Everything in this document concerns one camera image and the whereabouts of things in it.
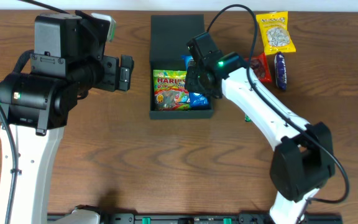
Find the blue Oreo cookie pack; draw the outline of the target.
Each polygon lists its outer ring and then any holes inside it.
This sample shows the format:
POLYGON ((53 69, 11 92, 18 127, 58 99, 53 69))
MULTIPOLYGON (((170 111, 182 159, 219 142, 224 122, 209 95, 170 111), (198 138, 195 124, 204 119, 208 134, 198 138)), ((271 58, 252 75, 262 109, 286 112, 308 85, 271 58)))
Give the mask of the blue Oreo cookie pack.
MULTIPOLYGON (((182 55, 181 58, 185 62, 186 70, 191 64, 194 64, 195 62, 191 55, 182 55)), ((189 92, 189 98, 190 98, 189 104, 191 109, 193 110, 205 110, 209 105, 208 99, 200 93, 189 92)))

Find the green Haribo gummy bag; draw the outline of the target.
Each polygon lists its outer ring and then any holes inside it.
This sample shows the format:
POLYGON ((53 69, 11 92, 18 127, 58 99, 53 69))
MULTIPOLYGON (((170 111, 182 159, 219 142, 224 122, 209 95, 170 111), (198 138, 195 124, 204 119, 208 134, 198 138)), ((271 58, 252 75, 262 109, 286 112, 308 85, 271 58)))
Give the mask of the green Haribo gummy bag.
POLYGON ((155 109, 185 111, 190 107, 190 95, 185 89, 186 72, 181 70, 153 70, 155 109))

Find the black cardboard box with lid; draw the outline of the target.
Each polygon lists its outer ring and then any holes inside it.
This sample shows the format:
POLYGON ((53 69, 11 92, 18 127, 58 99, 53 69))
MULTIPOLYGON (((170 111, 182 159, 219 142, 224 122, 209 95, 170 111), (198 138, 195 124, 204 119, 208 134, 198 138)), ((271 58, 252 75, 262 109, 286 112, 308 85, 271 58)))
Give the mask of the black cardboard box with lid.
MULTIPOLYGON (((184 70, 183 55, 189 55, 188 41, 203 33, 204 15, 152 15, 150 23, 150 69, 184 70)), ((202 110, 160 111, 155 107, 154 81, 150 81, 150 119, 210 119, 213 102, 202 110)))

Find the red Hacks candy bag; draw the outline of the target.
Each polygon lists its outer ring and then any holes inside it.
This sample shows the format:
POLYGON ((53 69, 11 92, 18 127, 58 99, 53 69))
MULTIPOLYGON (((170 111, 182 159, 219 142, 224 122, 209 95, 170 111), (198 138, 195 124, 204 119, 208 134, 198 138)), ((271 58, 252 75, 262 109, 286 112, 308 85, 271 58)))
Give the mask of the red Hacks candy bag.
POLYGON ((264 53, 252 57, 250 60, 250 67, 260 82, 272 83, 272 75, 270 73, 269 64, 264 53))

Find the yellow candy bag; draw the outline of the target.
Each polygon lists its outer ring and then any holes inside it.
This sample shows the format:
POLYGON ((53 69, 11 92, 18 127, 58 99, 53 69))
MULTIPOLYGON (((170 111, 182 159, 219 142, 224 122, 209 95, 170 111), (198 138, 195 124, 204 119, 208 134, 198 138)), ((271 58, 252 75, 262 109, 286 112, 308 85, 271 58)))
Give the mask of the yellow candy bag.
POLYGON ((296 47, 288 31, 288 11, 256 15, 265 55, 293 53, 296 47))

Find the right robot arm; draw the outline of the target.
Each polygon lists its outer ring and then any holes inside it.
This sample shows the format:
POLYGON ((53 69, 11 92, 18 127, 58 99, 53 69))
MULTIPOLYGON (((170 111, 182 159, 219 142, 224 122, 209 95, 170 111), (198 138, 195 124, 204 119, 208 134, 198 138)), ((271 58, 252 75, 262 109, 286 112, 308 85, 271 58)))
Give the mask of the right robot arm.
POLYGON ((249 62, 224 55, 204 32, 187 43, 194 62, 185 87, 190 92, 236 104, 260 129, 273 149, 270 178, 277 196, 269 215, 274 223, 300 223, 307 204, 335 173, 331 132, 292 113, 263 86, 249 62))

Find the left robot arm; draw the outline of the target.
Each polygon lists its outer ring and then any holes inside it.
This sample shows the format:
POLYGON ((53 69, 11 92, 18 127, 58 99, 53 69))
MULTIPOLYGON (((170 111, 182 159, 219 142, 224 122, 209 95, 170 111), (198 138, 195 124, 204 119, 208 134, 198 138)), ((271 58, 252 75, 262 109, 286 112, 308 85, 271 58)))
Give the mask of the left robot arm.
POLYGON ((92 88, 127 91, 134 60, 110 57, 115 20, 105 14, 43 13, 34 48, 0 83, 0 223, 46 223, 53 163, 68 114, 92 88))

